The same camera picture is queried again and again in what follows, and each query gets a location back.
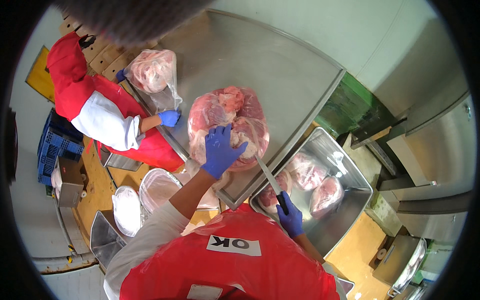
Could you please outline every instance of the worker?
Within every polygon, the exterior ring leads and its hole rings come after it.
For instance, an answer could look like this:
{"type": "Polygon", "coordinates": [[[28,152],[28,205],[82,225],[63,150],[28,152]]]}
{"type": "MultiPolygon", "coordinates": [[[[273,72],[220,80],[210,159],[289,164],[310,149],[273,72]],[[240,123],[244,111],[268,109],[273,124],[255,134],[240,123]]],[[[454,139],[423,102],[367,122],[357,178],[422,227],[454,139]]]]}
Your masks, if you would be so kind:
{"type": "Polygon", "coordinates": [[[206,163],[110,261],[110,300],[346,299],[335,273],[302,229],[302,213],[282,192],[280,226],[242,204],[181,236],[208,188],[245,151],[230,146],[231,124],[205,136],[206,163]]]}
{"type": "Polygon", "coordinates": [[[114,153],[150,166],[175,171],[182,159],[157,125],[173,127],[180,113],[167,110],[148,117],[140,104],[118,84],[100,74],[87,75],[79,45],[85,36],[71,32],[59,39],[47,56],[55,89],[55,110],[81,133],[114,153]]]}

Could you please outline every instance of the knife blade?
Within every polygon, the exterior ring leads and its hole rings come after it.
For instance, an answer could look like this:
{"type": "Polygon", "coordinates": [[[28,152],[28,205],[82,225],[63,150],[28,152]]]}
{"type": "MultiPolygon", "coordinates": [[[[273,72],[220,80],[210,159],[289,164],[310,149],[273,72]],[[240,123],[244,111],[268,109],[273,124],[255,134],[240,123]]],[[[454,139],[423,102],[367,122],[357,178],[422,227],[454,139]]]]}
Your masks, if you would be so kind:
{"type": "Polygon", "coordinates": [[[267,176],[268,182],[272,186],[276,195],[276,199],[278,200],[278,203],[282,207],[284,214],[288,215],[288,208],[287,208],[287,204],[285,203],[285,199],[283,198],[283,195],[282,195],[282,191],[283,191],[282,188],[280,188],[280,185],[278,185],[278,182],[276,181],[275,177],[272,175],[272,172],[270,172],[270,170],[267,168],[266,164],[262,161],[262,159],[259,158],[257,155],[255,155],[255,158],[257,159],[258,164],[262,168],[262,171],[264,172],[265,176],[267,176]]]}

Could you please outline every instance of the pipe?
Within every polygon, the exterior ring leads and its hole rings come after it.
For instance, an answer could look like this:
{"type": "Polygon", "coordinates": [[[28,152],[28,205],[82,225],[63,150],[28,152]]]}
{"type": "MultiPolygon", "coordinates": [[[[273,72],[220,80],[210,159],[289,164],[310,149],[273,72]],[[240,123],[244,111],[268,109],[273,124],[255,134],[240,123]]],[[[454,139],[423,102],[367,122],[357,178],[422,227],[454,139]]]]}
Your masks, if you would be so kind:
{"type": "Polygon", "coordinates": [[[81,253],[75,256],[32,257],[32,261],[37,264],[71,264],[75,262],[92,261],[94,259],[96,259],[96,257],[91,252],[81,253]]]}
{"type": "Polygon", "coordinates": [[[75,248],[73,247],[72,240],[70,239],[70,236],[68,235],[67,229],[65,227],[65,223],[63,222],[63,217],[61,216],[60,207],[57,204],[57,200],[56,200],[55,196],[53,196],[52,199],[53,199],[53,203],[55,205],[55,209],[57,211],[57,219],[59,220],[61,231],[63,232],[63,236],[65,237],[65,240],[67,241],[68,250],[70,250],[70,252],[72,253],[72,256],[76,256],[77,251],[75,251],[75,248]]]}

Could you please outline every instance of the blue nitrile glove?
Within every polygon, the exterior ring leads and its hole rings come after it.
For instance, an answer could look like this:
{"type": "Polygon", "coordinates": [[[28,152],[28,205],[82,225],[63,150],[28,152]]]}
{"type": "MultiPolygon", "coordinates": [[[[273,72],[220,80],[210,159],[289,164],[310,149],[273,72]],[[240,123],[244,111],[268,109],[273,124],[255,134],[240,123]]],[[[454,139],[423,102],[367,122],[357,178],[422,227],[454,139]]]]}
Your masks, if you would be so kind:
{"type": "Polygon", "coordinates": [[[239,156],[245,152],[248,142],[244,142],[237,149],[230,147],[230,132],[232,124],[226,127],[217,126],[208,131],[205,136],[205,152],[207,162],[202,169],[207,171],[217,180],[222,177],[225,172],[239,156]]]}
{"type": "Polygon", "coordinates": [[[278,204],[276,205],[276,211],[278,212],[278,218],[280,219],[280,224],[282,225],[283,229],[285,229],[291,238],[294,238],[302,233],[305,233],[301,227],[301,211],[295,205],[293,205],[286,191],[282,191],[282,195],[285,199],[285,203],[287,204],[288,215],[285,215],[282,207],[278,204]]]}
{"type": "Polygon", "coordinates": [[[177,110],[165,110],[164,112],[159,112],[158,116],[160,119],[162,119],[162,123],[160,125],[173,127],[177,125],[177,122],[180,119],[180,112],[177,110]]]}
{"type": "Polygon", "coordinates": [[[117,74],[115,74],[115,77],[117,78],[117,80],[119,82],[122,82],[126,79],[125,75],[123,75],[123,70],[125,70],[125,69],[121,69],[120,71],[117,72],[117,74]]]}

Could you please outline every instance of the white shirt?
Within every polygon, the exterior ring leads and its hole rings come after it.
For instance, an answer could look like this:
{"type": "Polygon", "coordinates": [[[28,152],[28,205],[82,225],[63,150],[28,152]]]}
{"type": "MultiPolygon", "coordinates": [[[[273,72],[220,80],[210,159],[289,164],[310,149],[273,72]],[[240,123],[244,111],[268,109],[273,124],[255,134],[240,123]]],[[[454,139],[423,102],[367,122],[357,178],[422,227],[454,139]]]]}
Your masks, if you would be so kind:
{"type": "MultiPolygon", "coordinates": [[[[130,270],[150,258],[161,246],[180,237],[188,223],[189,219],[184,217],[170,201],[166,201],[156,209],[135,237],[110,261],[103,283],[108,299],[118,300],[120,287],[130,270]]],[[[332,266],[327,262],[322,266],[327,273],[335,277],[336,291],[340,299],[347,300],[332,266]]]]}
{"type": "Polygon", "coordinates": [[[94,91],[72,120],[81,133],[118,151],[138,149],[145,134],[138,129],[140,116],[124,118],[120,109],[94,91]]]}

